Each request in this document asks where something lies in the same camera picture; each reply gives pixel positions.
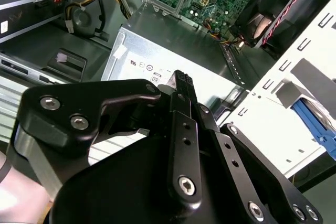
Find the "rectangular slot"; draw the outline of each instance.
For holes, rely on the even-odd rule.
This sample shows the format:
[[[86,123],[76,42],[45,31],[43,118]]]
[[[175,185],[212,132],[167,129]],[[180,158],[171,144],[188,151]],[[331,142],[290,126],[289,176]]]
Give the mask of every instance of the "rectangular slot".
[[[300,52],[302,52],[302,51],[309,45],[310,42],[311,42],[310,39],[305,38],[304,41],[298,46],[297,49],[298,49]]]
[[[274,81],[271,81],[271,79],[269,79],[262,88],[267,90],[269,87],[271,87],[273,83]]]
[[[39,76],[38,78],[40,81],[43,81],[47,84],[55,84],[54,82],[50,81],[47,77],[44,77],[44,76]]]
[[[327,23],[329,23],[329,21],[333,18],[334,16],[331,15],[330,13],[328,13],[323,20],[319,23],[319,27],[324,28]]]
[[[246,113],[247,110],[248,110],[248,109],[243,108],[243,109],[238,113],[238,115],[243,116],[243,115]]]
[[[285,61],[285,63],[282,64],[282,66],[279,68],[279,70],[281,72],[284,72],[286,70],[286,68],[288,68],[288,66],[291,64],[292,62],[288,62],[288,60]]]
[[[1,64],[6,66],[6,67],[9,67],[9,68],[12,68],[20,73],[23,73],[23,74],[28,74],[28,70],[27,69],[24,69],[22,67],[19,67],[13,63],[10,63],[9,61],[6,61],[6,60],[1,60]]]

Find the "screw hole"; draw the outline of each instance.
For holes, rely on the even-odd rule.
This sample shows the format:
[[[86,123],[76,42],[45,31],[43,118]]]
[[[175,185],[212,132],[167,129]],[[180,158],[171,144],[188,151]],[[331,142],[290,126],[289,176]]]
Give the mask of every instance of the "screw hole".
[[[236,167],[239,167],[238,163],[235,160],[232,160],[232,164]]]
[[[186,123],[183,124],[183,127],[185,127],[187,130],[190,130],[190,126]]]
[[[186,144],[186,145],[191,145],[191,142],[190,142],[189,139],[187,139],[187,138],[184,137],[182,140],[183,140],[183,143],[184,143],[184,144]]]

